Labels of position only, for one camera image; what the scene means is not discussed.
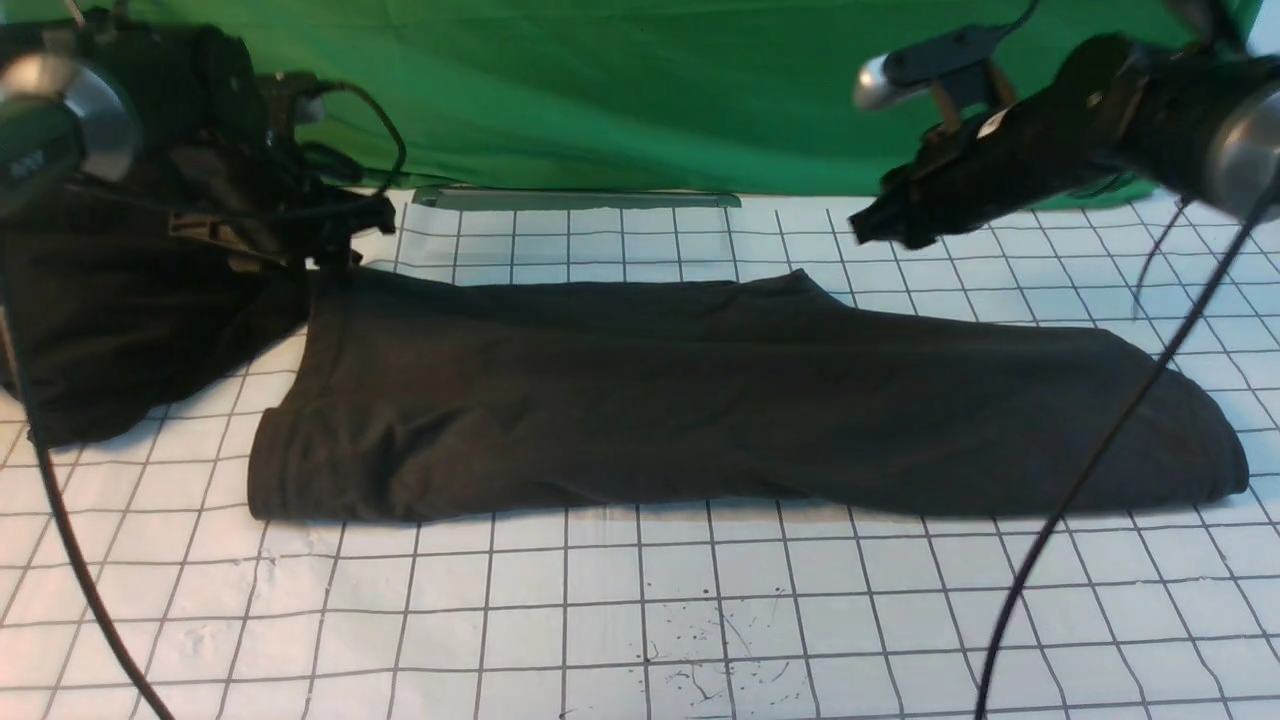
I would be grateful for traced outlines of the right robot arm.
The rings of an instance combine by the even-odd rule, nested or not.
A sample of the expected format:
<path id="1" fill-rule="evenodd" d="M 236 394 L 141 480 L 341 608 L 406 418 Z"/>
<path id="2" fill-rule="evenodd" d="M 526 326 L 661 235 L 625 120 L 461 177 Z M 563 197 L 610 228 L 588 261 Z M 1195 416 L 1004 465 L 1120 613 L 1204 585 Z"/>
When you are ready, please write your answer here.
<path id="1" fill-rule="evenodd" d="M 1252 54 L 1221 1 L 1171 9 L 1193 44 L 1096 35 L 1025 97 L 995 60 L 1018 22 L 965 26 L 867 61 L 859 109 L 928 94 L 940 123 L 851 217 L 856 241 L 924 249 L 1123 176 L 1240 222 L 1276 220 L 1277 58 Z"/>

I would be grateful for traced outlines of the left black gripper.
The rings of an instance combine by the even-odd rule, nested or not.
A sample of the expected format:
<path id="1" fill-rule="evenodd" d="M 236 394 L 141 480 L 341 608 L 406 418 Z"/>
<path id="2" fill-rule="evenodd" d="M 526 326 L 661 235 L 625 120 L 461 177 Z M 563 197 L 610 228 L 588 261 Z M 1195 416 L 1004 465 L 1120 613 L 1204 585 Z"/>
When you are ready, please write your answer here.
<path id="1" fill-rule="evenodd" d="M 346 268 L 361 260 L 355 236 L 396 231 L 394 204 L 349 190 L 362 169 L 324 143 L 209 140 L 173 149 L 166 160 L 187 204 L 173 206 L 170 236 L 219 247 L 244 266 Z"/>

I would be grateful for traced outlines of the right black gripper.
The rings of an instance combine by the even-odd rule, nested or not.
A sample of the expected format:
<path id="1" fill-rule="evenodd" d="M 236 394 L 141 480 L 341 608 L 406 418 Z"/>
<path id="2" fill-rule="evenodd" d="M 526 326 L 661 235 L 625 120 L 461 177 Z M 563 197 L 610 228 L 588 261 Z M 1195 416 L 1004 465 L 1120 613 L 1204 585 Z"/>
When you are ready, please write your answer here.
<path id="1" fill-rule="evenodd" d="M 851 215 L 859 243 L 925 249 L 1048 199 L 1120 174 L 1105 160 L 1105 99 L 1126 63 L 1068 60 L 1023 100 L 943 129 L 882 179 L 876 201 Z"/>

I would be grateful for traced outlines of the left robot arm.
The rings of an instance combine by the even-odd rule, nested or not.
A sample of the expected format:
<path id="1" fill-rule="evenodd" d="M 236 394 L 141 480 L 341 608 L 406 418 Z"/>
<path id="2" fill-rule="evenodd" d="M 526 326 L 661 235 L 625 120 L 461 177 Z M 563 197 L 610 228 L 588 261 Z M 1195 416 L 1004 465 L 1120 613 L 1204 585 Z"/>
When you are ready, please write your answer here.
<path id="1" fill-rule="evenodd" d="M 172 236 L 252 266 L 346 268 L 352 238 L 396 231 L 380 187 L 357 193 L 346 154 L 297 138 L 324 99 L 381 106 L 358 86 L 306 70 L 261 73 L 243 40 L 214 26 L 134 20 L 124 3 L 3 27 L 3 217 L 59 190 L 165 213 Z"/>

